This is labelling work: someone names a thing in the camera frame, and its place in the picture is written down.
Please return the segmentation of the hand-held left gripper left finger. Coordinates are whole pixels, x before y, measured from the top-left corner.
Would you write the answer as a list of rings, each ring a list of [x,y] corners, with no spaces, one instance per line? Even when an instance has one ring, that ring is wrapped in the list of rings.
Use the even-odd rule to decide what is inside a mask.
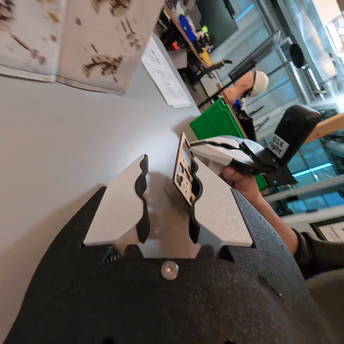
[[[84,238],[86,247],[109,245],[123,255],[128,245],[147,241],[147,174],[148,156],[143,154],[108,184]]]

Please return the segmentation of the grey desk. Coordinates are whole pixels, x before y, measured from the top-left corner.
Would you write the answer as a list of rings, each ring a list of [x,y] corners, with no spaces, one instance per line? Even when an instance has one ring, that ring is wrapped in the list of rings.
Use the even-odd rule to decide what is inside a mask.
[[[140,62],[124,96],[1,76],[1,343],[42,256],[103,186],[147,154],[147,257],[191,258],[188,206],[172,183],[180,134],[200,112],[169,106]]]

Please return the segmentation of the wooden beam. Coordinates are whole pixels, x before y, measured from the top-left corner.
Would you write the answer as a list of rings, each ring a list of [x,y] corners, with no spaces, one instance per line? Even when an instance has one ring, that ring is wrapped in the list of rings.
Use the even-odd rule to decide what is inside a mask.
[[[312,132],[308,135],[307,139],[304,141],[304,144],[320,139],[321,137],[329,135],[335,131],[339,131],[343,129],[343,127],[344,113],[334,115],[331,118],[319,122],[312,130]]]

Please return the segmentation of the mannequin head bust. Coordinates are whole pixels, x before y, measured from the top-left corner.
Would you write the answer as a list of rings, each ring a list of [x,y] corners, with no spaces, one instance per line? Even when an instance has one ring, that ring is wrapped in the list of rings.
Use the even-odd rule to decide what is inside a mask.
[[[238,79],[230,87],[225,88],[222,91],[222,95],[227,105],[234,105],[238,99],[241,99],[243,95],[250,92],[255,83],[256,68],[247,72],[240,79]]]

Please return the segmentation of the person's right hand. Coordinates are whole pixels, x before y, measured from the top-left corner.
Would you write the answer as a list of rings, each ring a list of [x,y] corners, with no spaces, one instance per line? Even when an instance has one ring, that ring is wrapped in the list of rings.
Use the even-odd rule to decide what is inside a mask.
[[[226,166],[223,169],[223,176],[232,180],[234,182],[234,188],[248,201],[253,202],[262,198],[253,175],[247,175],[237,168]]]

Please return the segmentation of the framed marker poster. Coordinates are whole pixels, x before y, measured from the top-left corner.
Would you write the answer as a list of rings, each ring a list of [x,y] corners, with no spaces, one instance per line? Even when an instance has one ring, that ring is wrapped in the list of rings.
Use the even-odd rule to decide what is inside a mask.
[[[317,221],[310,223],[311,228],[321,240],[332,243],[344,242],[344,217]]]

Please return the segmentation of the black office chair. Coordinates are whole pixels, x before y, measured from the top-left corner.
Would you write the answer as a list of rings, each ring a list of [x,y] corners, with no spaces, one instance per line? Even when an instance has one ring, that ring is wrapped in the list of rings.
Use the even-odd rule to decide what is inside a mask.
[[[187,63],[186,68],[180,68],[178,69],[179,74],[183,78],[183,80],[187,80],[187,83],[191,86],[196,85],[200,79],[205,76],[211,74],[212,71],[215,71],[217,69],[220,69],[226,64],[232,64],[233,62],[229,59],[221,60],[215,64],[213,64],[210,67],[207,68],[199,68],[196,69],[196,65],[192,65],[190,63]]]

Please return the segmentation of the blue plastic bin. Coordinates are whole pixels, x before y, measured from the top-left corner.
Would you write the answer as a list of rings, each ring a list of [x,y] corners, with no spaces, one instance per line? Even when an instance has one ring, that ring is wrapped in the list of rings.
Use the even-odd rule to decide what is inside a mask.
[[[182,28],[183,32],[186,34],[188,40],[191,43],[194,43],[195,41],[197,41],[197,36],[195,34],[195,31],[192,25],[190,24],[190,22],[188,21],[187,17],[185,15],[179,15],[178,20],[179,20],[180,27]]]

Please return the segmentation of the black round disc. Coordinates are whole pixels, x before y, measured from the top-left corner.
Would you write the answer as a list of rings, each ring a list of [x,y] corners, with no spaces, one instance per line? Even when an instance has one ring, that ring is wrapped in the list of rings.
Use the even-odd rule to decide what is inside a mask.
[[[293,62],[297,69],[300,69],[305,65],[306,60],[304,54],[297,43],[293,43],[290,45],[289,54],[291,62]]]

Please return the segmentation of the long wooden workbench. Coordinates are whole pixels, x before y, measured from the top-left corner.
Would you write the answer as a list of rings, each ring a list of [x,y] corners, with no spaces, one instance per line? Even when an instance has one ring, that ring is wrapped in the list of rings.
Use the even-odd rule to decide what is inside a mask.
[[[171,11],[168,2],[165,2],[165,5],[163,7],[164,12],[166,13],[166,16],[170,18],[170,20],[172,21],[172,23],[174,24],[174,26],[176,27],[176,29],[178,30],[178,32],[181,34],[181,36],[183,37],[183,40],[186,42],[188,49],[190,49],[192,51],[192,53],[195,55],[195,57],[198,59],[198,61],[201,63],[203,69],[206,68],[210,68],[210,67],[206,67],[203,63],[202,60],[200,58],[200,54],[197,52],[197,50],[195,49],[194,45],[188,40],[186,34],[183,32],[182,28],[180,27],[179,21],[176,18],[176,16],[174,15],[174,13]]]

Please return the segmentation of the large dark screen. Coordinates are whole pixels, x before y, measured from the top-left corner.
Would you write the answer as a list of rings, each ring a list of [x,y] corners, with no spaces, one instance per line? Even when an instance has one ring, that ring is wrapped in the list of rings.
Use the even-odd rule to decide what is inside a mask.
[[[214,49],[238,31],[235,10],[229,0],[197,0],[196,5],[201,15],[200,24],[208,28]]]

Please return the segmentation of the white hard hat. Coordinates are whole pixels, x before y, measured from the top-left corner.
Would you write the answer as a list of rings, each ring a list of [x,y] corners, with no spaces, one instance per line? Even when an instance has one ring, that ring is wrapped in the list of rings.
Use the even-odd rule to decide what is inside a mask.
[[[253,86],[249,97],[257,97],[267,89],[269,84],[268,76],[262,71],[255,71]]]

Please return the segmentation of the laser-cut wooden sheet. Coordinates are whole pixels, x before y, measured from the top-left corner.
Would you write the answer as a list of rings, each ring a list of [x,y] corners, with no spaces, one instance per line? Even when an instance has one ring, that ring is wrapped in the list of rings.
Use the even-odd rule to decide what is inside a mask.
[[[179,193],[191,206],[195,199],[192,192],[190,144],[184,132],[181,133],[175,159],[172,181]]]

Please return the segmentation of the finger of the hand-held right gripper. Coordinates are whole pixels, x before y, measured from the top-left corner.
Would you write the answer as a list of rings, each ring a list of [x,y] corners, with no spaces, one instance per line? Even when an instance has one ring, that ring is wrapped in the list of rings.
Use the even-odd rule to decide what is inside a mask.
[[[223,148],[240,148],[240,143],[242,141],[237,141],[237,137],[232,136],[217,136],[202,140],[193,141],[193,146],[197,145],[204,145],[204,144],[210,144],[217,147],[223,147]]]
[[[190,152],[224,166],[228,166],[232,161],[254,162],[251,157],[239,149],[227,149],[210,144],[191,146]]]

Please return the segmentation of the black monitor on arm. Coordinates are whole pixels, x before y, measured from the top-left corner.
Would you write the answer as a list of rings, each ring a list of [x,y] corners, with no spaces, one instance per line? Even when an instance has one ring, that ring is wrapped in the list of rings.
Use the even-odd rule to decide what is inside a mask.
[[[257,66],[264,58],[266,58],[271,52],[276,50],[276,47],[280,40],[281,31],[278,30],[273,33],[271,37],[265,40],[260,46],[258,46],[251,54],[249,54],[242,62],[234,67],[232,71],[228,73],[230,78],[230,84],[235,83],[247,72],[251,71]]]

